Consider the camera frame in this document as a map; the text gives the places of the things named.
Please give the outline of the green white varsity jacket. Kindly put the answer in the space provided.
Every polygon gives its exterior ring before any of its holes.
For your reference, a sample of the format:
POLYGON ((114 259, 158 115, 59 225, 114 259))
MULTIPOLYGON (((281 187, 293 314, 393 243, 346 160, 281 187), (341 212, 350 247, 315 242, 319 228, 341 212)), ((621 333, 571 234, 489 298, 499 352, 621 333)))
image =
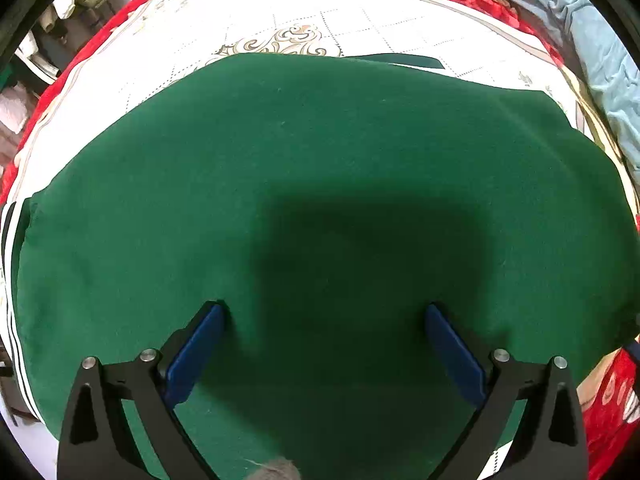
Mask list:
POLYGON ((424 479, 472 414, 421 325, 481 357, 634 336, 639 239, 618 173, 540 91, 358 60, 229 56, 122 116, 17 209, 27 382, 58 434, 86 356, 230 326, 178 409, 222 478, 424 479))

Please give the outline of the hanging clothes in wardrobe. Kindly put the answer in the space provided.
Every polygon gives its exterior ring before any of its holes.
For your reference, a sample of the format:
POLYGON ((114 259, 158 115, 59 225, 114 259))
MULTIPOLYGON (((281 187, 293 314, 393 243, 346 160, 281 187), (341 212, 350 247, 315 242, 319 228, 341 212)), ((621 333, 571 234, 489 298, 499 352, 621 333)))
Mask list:
POLYGON ((39 96, 115 15, 110 0, 1 0, 1 85, 39 96))

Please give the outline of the red floral blanket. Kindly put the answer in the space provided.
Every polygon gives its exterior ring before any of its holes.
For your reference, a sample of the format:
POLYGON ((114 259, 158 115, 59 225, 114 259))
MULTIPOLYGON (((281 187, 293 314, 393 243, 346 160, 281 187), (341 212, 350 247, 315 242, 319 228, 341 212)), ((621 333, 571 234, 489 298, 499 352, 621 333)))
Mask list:
MULTIPOLYGON (((31 125, 35 117, 42 113, 44 104, 52 99, 55 92, 61 88, 62 79, 70 74, 70 70, 77 64, 79 58, 83 55, 93 53, 102 42, 104 42, 108 36, 108 29, 112 26, 121 25, 125 21, 125 15, 129 11, 136 10, 138 6, 150 0, 131 0, 126 6, 115 13, 115 15, 89 40, 72 59, 70 66, 66 67, 66 70, 55 79, 55 82, 50 85, 49 88, 43 93, 40 98, 32 118, 30 118, 27 126, 31 125)), ((514 4, 511 4, 508 0, 448 0, 454 3, 462 4, 470 9, 478 11, 495 18, 503 24, 507 24, 517 30, 518 32, 525 32, 530 36, 539 39, 544 48, 549 53, 552 61, 556 66, 564 65, 564 58, 558 51, 551 40, 548 38, 547 33, 540 27, 540 25, 534 23, 532 19, 525 14, 523 10, 520 10, 514 4)), ((276 47, 259 47, 255 40, 248 42, 247 50, 244 52, 234 52, 229 56, 239 54, 277 54, 277 55, 297 55, 297 56, 313 56, 314 58, 358 58, 358 60, 380 62, 390 64, 393 66, 401 66, 413 68, 414 70, 423 70, 424 72, 433 73, 440 76, 447 76, 442 70, 442 61, 436 56, 431 54, 416 54, 411 52, 408 48, 398 48, 393 46, 383 46, 376 48, 369 54, 348 54, 344 56, 331 56, 326 54, 291 54, 280 52, 276 47)), ((191 74, 201 70, 202 68, 209 66, 204 65, 197 70, 194 70, 191 74)), ((458 77, 450 77, 467 82, 474 82, 458 77)), ((474 84, 483 84, 482 82, 474 82, 474 84)), ((520 90, 513 88, 495 87, 500 89, 520 90)), ((1 189, 1 339, 8 352, 10 369, 16 383, 17 396, 22 402, 22 421, 18 426, 15 437, 12 440, 12 445, 16 449, 18 457, 24 464, 26 471, 36 477, 44 477, 51 479, 58 478, 58 446, 60 445, 61 430, 58 434, 51 432, 43 422, 43 418, 40 415, 38 408, 36 407, 34 398, 32 397, 32 390, 30 390, 24 362, 22 346, 17 338, 16 331, 16 318, 14 315, 13 307, 13 292, 11 289, 11 276, 12 276, 12 260, 11 250, 14 245, 13 229, 17 225, 20 216, 18 215, 18 207, 24 203, 24 200, 10 200, 9 198, 9 176, 18 169, 18 153, 24 146, 24 136, 21 140, 20 147, 14 158, 14 162, 6 168, 2 179, 1 189)), ((630 210, 632 218, 634 219, 634 225, 636 226, 638 238, 639 238, 639 207, 637 210, 630 210)), ((446 312, 441 304, 438 302, 430 302, 429 304, 437 304, 442 313, 446 315, 446 312)), ((427 339, 424 326, 424 313, 425 308, 421 316, 421 325, 424 331, 424 336, 427 339)), ((224 334, 221 340, 216 344, 214 350, 221 344, 224 339, 224 335, 230 326, 230 314, 227 305, 226 306, 226 325, 224 326, 224 334)), ((454 326, 454 323, 448 318, 449 322, 454 326)), ((599 479, 609 476, 614 470, 620 466, 627 457, 628 448, 631 446, 634 440, 634 430, 637 428, 637 422, 633 419, 628 419, 624 416, 623 411, 626 405, 634 398, 634 390, 632 390, 632 382, 634 381, 634 361, 632 360, 632 354, 634 353, 634 347, 636 346, 636 336, 638 333, 639 315, 638 312, 634 318, 637 330, 634 336, 625 340, 620 346, 614 348, 596 363, 596 365, 590 370, 590 372, 582 379, 576 379, 572 369, 573 382, 576 387, 578 401, 580 409, 582 410, 582 421, 586 430, 586 441, 588 450, 588 477, 585 479, 599 479)), ((456 326, 454 328, 462 336, 460 330, 456 326)), ((486 358, 481 358, 466 342, 471 351, 475 354, 477 359, 480 360, 480 365, 485 370, 490 370, 489 353, 486 358)), ((518 428, 518 421, 520 420, 524 404, 522 402, 516 404, 513 412, 510 416, 508 426, 497 444, 496 450, 491 454, 485 468, 477 479, 488 478, 492 479, 491 475, 494 474, 500 467, 506 451, 511 445, 515 430, 518 428)), ((142 454, 145 465, 148 467, 150 473, 154 476, 152 479, 169 479, 166 477, 160 462, 157 460, 148 439, 141 433, 142 427, 140 422, 137 421, 137 415, 133 412, 128 414, 131 420, 131 429, 134 430, 137 444, 139 445, 140 452, 142 454)), ((431 474, 424 479, 433 479, 431 474)), ((276 457, 266 462, 254 463, 250 467, 250 470, 240 479, 306 479, 302 476, 297 466, 285 457, 276 457)))

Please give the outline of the light blue garment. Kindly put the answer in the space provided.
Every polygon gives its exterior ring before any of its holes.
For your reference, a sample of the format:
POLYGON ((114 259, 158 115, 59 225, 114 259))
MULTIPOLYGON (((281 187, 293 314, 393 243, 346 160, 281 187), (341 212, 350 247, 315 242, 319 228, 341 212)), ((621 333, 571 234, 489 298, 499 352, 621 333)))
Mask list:
POLYGON ((509 1, 542 27, 565 61, 579 64, 638 182, 639 70, 623 41, 590 0, 509 1))

